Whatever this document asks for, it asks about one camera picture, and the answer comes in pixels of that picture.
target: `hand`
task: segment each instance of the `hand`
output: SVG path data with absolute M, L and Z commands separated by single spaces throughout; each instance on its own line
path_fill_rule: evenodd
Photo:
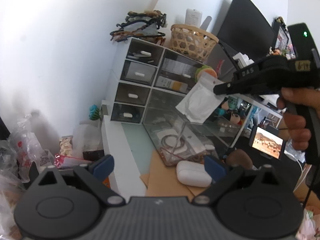
M 320 118 L 320 92 L 308 88 L 282 88 L 281 96 L 278 98 L 277 106 L 279 109 L 285 108 L 284 99 L 297 105 L 313 107 Z M 288 127 L 292 146 L 296 150 L 308 148 L 308 141 L 311 138 L 311 132 L 306 129 L 306 120 L 303 116 L 285 112 L 283 115 L 284 122 Z

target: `white charging case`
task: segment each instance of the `white charging case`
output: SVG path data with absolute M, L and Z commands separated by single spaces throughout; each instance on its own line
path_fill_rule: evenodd
M 181 161 L 177 164 L 178 180 L 188 186 L 208 187 L 212 178 L 204 170 L 204 165 L 188 161 Z

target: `white wall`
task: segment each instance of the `white wall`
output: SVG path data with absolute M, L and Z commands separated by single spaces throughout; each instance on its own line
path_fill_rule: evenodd
M 287 24 L 305 22 L 320 49 L 320 0 L 288 0 Z
M 0 116 L 8 128 L 37 110 L 59 135 L 71 134 L 87 119 L 88 107 L 104 98 L 116 48 L 110 31 L 149 1 L 0 0 Z M 270 23 L 279 15 L 287 18 L 287 0 L 252 1 Z M 167 14 L 170 27 L 184 22 L 186 8 L 214 22 L 221 3 L 159 0 L 156 9 Z

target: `bamboo basket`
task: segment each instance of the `bamboo basket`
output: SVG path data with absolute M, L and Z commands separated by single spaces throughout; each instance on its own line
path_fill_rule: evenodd
M 212 33 L 185 24 L 171 26 L 170 49 L 196 61 L 204 62 L 219 39 Z

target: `black cable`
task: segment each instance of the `black cable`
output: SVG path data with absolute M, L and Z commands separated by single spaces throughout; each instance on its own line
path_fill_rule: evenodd
M 317 165 L 315 174 L 313 175 L 313 178 L 312 178 L 312 181 L 311 181 L 311 184 L 310 184 L 310 187 L 309 187 L 307 196 L 306 196 L 306 198 L 305 198 L 305 200 L 304 200 L 304 202 L 303 202 L 303 206 L 302 206 L 303 209 L 306 207 L 306 204 L 307 204 L 308 199 L 309 199 L 309 197 L 310 197 L 311 190 L 312 190 L 312 188 L 313 188 L 313 184 L 314 184 L 314 182 L 315 182 L 315 180 L 316 180 L 316 177 L 317 177 L 317 175 L 318 175 L 319 168 L 320 168 L 320 164 Z

